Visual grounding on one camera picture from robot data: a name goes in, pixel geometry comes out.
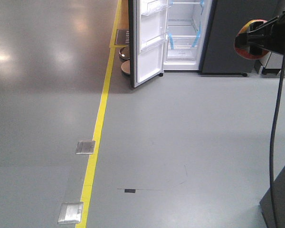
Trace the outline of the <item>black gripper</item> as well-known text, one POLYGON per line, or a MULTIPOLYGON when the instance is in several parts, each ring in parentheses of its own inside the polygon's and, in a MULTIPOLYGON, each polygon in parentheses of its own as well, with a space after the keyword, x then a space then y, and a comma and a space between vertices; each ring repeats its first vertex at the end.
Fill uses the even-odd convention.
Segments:
POLYGON ((285 53, 285 10, 267 20, 251 20, 243 26, 234 40, 239 55, 265 55, 285 53))

